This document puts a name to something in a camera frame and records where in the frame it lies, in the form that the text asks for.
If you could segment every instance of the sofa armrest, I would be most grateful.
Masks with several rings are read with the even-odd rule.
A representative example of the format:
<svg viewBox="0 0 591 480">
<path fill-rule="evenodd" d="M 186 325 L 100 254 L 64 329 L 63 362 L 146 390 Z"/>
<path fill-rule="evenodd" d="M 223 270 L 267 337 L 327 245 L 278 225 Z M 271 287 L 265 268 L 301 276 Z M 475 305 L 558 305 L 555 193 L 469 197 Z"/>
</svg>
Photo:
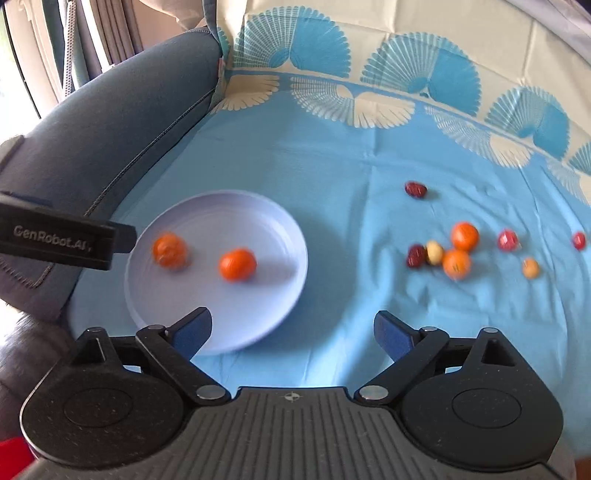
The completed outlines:
<svg viewBox="0 0 591 480">
<path fill-rule="evenodd" d="M 0 163 L 0 190 L 108 219 L 135 183 L 207 113 L 221 51 L 207 29 L 117 65 L 44 118 Z M 80 269 L 0 255 L 0 298 L 53 321 Z"/>
</svg>

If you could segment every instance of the silver bolt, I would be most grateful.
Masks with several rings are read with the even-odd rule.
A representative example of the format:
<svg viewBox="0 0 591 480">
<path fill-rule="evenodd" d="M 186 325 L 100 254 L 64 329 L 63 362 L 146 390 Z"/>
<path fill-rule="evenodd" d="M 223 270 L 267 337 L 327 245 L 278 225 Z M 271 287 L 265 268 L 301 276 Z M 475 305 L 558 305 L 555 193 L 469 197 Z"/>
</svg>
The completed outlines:
<svg viewBox="0 0 591 480">
<path fill-rule="evenodd" d="M 204 385 L 196 393 L 202 400 L 219 400 L 226 394 L 226 389 L 219 385 Z"/>
<path fill-rule="evenodd" d="M 366 385 L 359 390 L 364 400 L 383 400 L 388 396 L 388 389 L 381 385 Z"/>
</svg>

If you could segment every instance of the small orange fruit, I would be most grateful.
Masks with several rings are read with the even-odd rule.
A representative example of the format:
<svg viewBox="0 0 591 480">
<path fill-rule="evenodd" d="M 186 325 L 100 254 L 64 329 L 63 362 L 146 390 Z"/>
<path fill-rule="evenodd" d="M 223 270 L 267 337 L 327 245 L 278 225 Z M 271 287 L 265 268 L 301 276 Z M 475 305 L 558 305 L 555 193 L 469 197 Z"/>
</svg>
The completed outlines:
<svg viewBox="0 0 591 480">
<path fill-rule="evenodd" d="M 522 271 L 525 278 L 533 280 L 540 275 L 540 265 L 533 258 L 526 258 L 523 260 Z"/>
<path fill-rule="evenodd" d="M 452 240 L 453 246 L 458 250 L 469 252 L 478 245 L 480 234 L 471 223 L 460 222 L 453 226 L 450 239 Z"/>
<path fill-rule="evenodd" d="M 219 270 L 225 280 L 244 281 L 255 272 L 256 258 L 250 250 L 238 248 L 222 255 Z"/>
<path fill-rule="evenodd" d="M 185 241 L 172 232 L 163 233 L 152 245 L 154 261 L 164 268 L 178 270 L 189 263 L 189 249 Z"/>
<path fill-rule="evenodd" d="M 452 280 L 461 280 L 470 273 L 472 260 L 464 250 L 449 250 L 443 256 L 443 271 Z"/>
</svg>

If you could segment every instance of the round plate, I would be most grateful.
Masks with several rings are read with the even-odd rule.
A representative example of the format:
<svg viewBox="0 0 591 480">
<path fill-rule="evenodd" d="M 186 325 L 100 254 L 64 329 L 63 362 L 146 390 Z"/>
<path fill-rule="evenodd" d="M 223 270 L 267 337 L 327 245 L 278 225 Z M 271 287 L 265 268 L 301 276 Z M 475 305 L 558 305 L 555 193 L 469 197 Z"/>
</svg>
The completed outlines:
<svg viewBox="0 0 591 480">
<path fill-rule="evenodd" d="M 166 231 L 190 248 L 184 270 L 166 270 L 152 259 L 152 244 Z M 258 266 L 249 280 L 229 283 L 217 265 L 240 247 L 255 254 Z M 199 354 L 213 355 L 254 343 L 279 325 L 296 304 L 307 270 L 304 236 L 282 207 L 248 192 L 211 192 L 169 208 L 142 233 L 125 270 L 125 300 L 139 328 L 169 326 L 207 307 L 213 330 Z"/>
</svg>

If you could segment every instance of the stitching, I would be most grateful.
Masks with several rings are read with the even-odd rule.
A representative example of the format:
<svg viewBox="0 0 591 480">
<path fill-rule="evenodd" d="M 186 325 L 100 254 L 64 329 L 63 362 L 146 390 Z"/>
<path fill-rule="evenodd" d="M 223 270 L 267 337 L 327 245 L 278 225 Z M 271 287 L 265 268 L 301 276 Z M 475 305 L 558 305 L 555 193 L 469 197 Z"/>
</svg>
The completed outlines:
<svg viewBox="0 0 591 480">
<path fill-rule="evenodd" d="M 189 108 L 187 108 L 173 123 L 171 123 L 163 132 L 160 133 L 160 135 L 158 135 L 156 138 L 154 138 L 146 147 L 144 147 L 142 149 L 141 152 L 139 152 L 132 161 L 130 161 L 117 175 L 116 177 L 111 180 L 111 182 L 105 187 L 105 189 L 100 193 L 100 195 L 96 198 L 96 200 L 92 203 L 92 205 L 90 205 L 90 207 L 88 208 L 88 210 L 84 213 L 83 216 L 87 217 L 89 216 L 101 203 L 101 201 L 105 198 L 105 196 L 107 195 L 107 193 L 110 192 L 110 190 L 117 184 L 118 181 L 120 181 L 120 179 L 123 177 L 123 175 L 125 175 L 125 173 L 127 173 L 127 171 L 133 167 L 137 161 L 151 148 L 154 146 L 154 144 L 156 142 L 158 142 L 158 140 L 160 140 L 163 136 L 166 135 L 166 133 L 168 133 L 172 128 L 174 128 L 175 125 L 177 125 L 177 123 L 179 123 L 183 118 L 185 118 L 190 112 L 191 110 L 193 110 L 197 105 L 199 105 L 201 102 L 203 102 L 208 96 L 212 95 L 213 92 L 215 91 L 215 88 L 209 90 L 205 95 L 203 95 L 199 100 L 197 100 L 197 102 L 195 102 L 194 104 L 192 104 Z M 27 278 L 25 276 L 23 276 L 21 273 L 19 273 L 18 271 L 14 270 L 2 257 L 0 257 L 0 270 L 3 271 L 4 273 L 7 273 L 8 275 L 10 275 L 11 277 L 15 278 L 15 280 L 19 283 L 21 283 L 22 285 L 24 285 L 26 288 L 30 288 L 30 289 L 35 289 L 38 288 L 40 285 L 42 285 L 42 283 L 45 281 L 45 279 L 47 278 L 47 276 L 51 273 L 51 271 L 53 270 L 53 267 L 55 267 L 56 264 L 52 263 L 51 265 L 49 265 L 39 276 L 39 278 L 35 281 L 31 280 L 30 278 Z"/>
</svg>

